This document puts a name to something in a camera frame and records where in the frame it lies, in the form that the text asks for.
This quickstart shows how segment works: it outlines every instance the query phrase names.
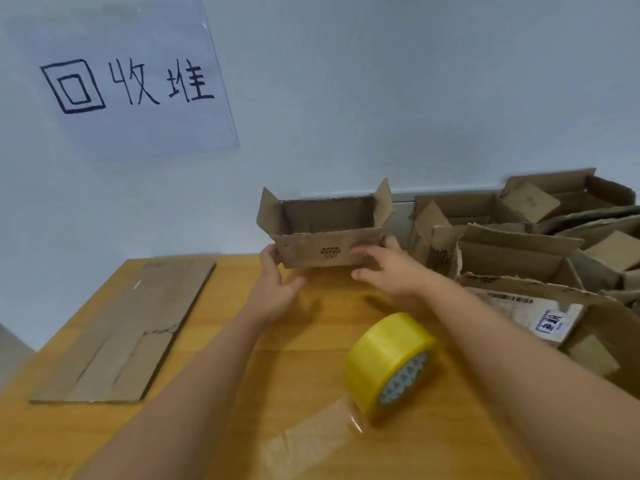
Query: strip of clear tape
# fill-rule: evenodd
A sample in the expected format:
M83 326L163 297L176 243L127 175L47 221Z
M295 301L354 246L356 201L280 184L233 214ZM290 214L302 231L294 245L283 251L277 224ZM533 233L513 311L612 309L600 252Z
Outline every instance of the strip of clear tape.
M364 420L347 396L261 445L273 480L293 479L363 432Z

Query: person's left hand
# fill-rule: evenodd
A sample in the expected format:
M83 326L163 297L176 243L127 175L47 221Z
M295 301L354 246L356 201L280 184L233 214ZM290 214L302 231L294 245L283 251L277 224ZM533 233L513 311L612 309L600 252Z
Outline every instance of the person's left hand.
M281 262L274 244L260 252L262 273L253 285L243 311L261 324L268 325L280 318L307 284L307 280L301 276L290 283L283 283L278 269Z

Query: handwritten sign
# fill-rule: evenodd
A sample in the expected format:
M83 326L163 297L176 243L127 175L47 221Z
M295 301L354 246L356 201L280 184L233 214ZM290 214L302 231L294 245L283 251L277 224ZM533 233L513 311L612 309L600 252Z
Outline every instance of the handwritten sign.
M20 76L76 147L105 159L237 147L201 0L15 17Z

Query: yellow tape roll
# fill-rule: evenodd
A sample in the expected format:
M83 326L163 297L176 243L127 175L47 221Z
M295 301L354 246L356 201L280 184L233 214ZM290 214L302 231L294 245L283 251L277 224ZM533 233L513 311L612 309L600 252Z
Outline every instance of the yellow tape roll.
M373 419L404 395L434 361L437 342L406 313L380 320L347 355L344 377L354 402Z

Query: tape core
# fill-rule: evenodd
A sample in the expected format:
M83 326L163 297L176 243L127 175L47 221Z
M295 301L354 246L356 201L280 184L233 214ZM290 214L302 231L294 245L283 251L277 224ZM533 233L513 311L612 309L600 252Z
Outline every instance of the tape core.
M391 404L404 395L424 369L424 364L427 362L428 357L429 354L425 351L407 360L382 387L378 402L382 405Z

